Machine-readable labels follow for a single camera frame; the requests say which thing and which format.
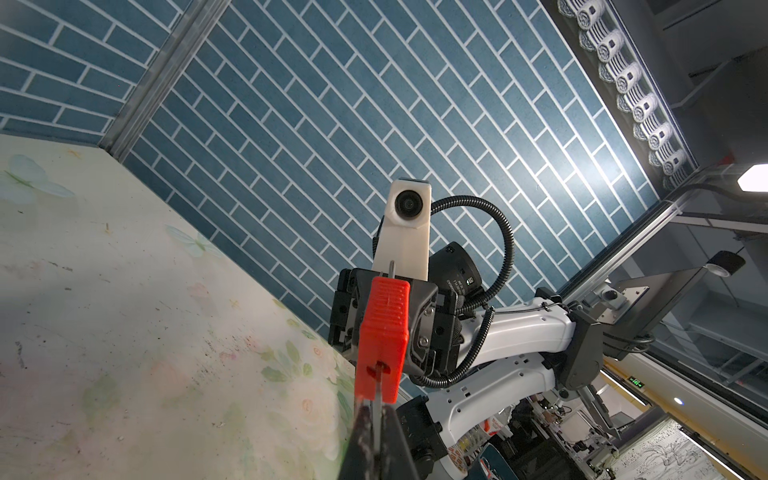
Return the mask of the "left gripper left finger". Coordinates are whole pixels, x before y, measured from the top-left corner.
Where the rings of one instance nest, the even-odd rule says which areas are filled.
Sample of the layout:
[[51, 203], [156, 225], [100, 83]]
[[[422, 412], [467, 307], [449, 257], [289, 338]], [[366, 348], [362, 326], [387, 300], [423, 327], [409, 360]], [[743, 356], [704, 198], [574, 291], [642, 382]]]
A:
[[356, 409], [347, 449], [338, 480], [371, 480], [377, 478], [373, 404], [363, 400]]

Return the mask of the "red padlock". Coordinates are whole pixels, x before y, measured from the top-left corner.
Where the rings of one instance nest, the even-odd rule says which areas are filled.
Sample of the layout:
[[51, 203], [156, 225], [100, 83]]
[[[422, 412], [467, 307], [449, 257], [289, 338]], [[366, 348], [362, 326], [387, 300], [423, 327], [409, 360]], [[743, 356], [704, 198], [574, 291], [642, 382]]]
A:
[[371, 284], [359, 329], [354, 395], [395, 404], [409, 334], [410, 284], [405, 280], [378, 276]]

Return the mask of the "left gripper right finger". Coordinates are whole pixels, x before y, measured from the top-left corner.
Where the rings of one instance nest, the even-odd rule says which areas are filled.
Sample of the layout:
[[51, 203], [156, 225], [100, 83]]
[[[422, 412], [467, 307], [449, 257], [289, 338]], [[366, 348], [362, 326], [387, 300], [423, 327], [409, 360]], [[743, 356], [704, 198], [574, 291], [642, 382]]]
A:
[[390, 405], [384, 405], [381, 413], [379, 478], [382, 480], [419, 479], [397, 412]]

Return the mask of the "ceiling light strip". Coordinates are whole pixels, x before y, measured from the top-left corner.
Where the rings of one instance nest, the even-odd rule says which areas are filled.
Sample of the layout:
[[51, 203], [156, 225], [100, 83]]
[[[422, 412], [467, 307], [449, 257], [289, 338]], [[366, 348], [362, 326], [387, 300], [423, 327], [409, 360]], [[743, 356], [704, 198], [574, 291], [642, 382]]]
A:
[[651, 166], [670, 190], [685, 183], [697, 164], [678, 122], [613, 6], [600, 0], [558, 0], [557, 10], [576, 25], [582, 49], [597, 59], [600, 79], [617, 92], [620, 111], [632, 118], [633, 136], [646, 143]]

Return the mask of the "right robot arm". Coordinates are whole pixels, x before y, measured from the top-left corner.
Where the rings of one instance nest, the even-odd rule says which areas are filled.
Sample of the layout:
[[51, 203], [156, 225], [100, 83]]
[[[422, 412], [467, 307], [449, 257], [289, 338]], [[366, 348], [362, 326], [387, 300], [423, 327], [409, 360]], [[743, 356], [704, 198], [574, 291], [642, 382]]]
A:
[[471, 257], [451, 243], [426, 280], [345, 269], [329, 343], [356, 368], [343, 479], [457, 477], [452, 450], [473, 428], [556, 388], [592, 398], [603, 329], [547, 289], [497, 311]]

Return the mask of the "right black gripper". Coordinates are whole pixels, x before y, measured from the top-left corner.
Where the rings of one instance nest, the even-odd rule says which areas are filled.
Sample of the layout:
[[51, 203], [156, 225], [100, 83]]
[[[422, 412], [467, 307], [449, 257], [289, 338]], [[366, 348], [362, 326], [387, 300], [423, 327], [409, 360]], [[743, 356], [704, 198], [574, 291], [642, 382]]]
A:
[[[360, 268], [340, 272], [328, 343], [352, 363], [357, 361], [358, 329], [377, 275]], [[464, 248], [452, 242], [430, 256], [426, 281], [407, 282], [409, 343], [403, 371], [408, 375], [449, 375], [457, 368], [464, 342], [458, 311], [469, 297], [483, 291], [480, 273]]]

